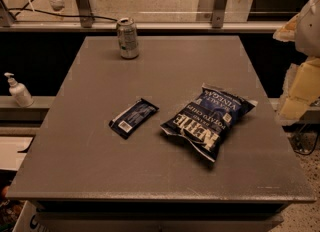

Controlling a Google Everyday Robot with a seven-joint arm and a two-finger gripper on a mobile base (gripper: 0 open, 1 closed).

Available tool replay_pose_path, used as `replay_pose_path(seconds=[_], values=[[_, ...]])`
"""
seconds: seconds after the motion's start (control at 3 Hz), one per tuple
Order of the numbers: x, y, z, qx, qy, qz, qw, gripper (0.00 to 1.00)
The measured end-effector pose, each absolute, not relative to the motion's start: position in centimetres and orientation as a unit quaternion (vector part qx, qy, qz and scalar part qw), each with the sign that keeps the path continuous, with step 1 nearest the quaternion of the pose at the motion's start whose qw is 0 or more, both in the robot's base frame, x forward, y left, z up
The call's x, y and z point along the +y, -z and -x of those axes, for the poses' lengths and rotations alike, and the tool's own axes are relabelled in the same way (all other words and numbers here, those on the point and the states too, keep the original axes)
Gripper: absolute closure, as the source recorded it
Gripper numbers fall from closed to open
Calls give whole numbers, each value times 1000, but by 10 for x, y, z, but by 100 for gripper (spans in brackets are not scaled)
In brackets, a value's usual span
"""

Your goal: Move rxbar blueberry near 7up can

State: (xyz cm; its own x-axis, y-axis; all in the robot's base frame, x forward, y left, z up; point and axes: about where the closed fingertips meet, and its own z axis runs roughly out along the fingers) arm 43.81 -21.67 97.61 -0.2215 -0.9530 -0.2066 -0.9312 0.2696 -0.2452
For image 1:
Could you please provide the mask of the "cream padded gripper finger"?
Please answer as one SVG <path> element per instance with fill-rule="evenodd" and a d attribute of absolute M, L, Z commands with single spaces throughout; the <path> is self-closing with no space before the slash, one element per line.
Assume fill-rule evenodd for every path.
<path fill-rule="evenodd" d="M 291 64 L 278 105 L 280 120 L 299 120 L 320 97 L 320 59 L 308 57 L 301 65 Z"/>

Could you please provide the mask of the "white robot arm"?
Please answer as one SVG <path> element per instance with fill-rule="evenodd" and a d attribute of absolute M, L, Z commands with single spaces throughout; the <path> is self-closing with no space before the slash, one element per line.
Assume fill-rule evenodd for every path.
<path fill-rule="evenodd" d="M 291 64 L 287 70 L 277 108 L 277 121 L 291 125 L 320 97 L 320 0 L 309 0 L 273 38 L 293 42 L 307 56 L 301 65 Z"/>

